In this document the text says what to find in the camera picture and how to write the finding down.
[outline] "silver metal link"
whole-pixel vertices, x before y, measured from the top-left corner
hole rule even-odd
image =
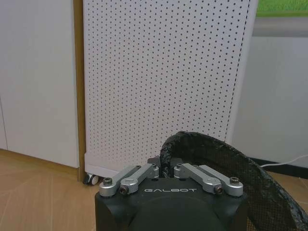
[[[128,166],[122,171],[120,171],[118,174],[116,174],[114,177],[109,178],[108,181],[103,181],[100,183],[100,195],[104,197],[113,196],[116,191],[118,190],[121,180],[123,178],[126,178],[136,172],[140,166]]]
[[[228,178],[225,175],[217,172],[216,170],[210,168],[207,165],[200,165],[197,167],[202,172],[220,179],[222,188],[224,191],[231,196],[242,196],[243,195],[243,184],[239,182],[238,178]]]
[[[215,177],[208,176],[201,170],[190,164],[181,164],[174,167],[174,177],[176,178],[192,178],[202,186],[202,189],[212,194],[222,194],[222,186],[220,180]]]
[[[126,195],[136,192],[138,190],[139,184],[147,177],[159,177],[159,168],[155,164],[143,165],[133,175],[122,179],[120,185],[120,193]]]

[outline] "screw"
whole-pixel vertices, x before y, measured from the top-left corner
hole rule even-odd
[[[104,184],[105,186],[112,185],[112,178],[110,178],[110,177],[105,177],[105,178],[103,179],[103,184]]]
[[[223,192],[223,188],[220,186],[220,185],[216,185],[214,187],[214,193],[217,194],[217,195],[222,195],[222,192]]]
[[[122,195],[127,195],[127,193],[128,193],[128,188],[127,188],[126,186],[122,186],[122,187],[120,187],[119,191],[120,191],[120,193],[121,193]]]
[[[230,177],[230,184],[239,184],[240,180],[237,177]]]

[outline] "white power cable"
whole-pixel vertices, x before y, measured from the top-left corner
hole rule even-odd
[[[285,162],[285,163],[277,163],[277,164],[266,164],[266,165],[261,165],[260,167],[267,167],[267,166],[279,166],[279,165],[287,165],[289,163],[292,163],[300,158],[303,158],[303,157],[307,157],[308,155],[302,155],[302,156],[299,156],[297,158],[295,158],[294,160],[291,160],[291,161],[288,161],[288,162]]]

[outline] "white perforated board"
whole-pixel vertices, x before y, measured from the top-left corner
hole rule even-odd
[[[86,171],[197,131],[229,141],[256,0],[84,0]]]

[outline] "caster wheel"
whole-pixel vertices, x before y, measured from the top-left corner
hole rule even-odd
[[[87,185],[95,185],[97,184],[98,180],[99,180],[99,176],[87,173],[83,180],[83,183]]]

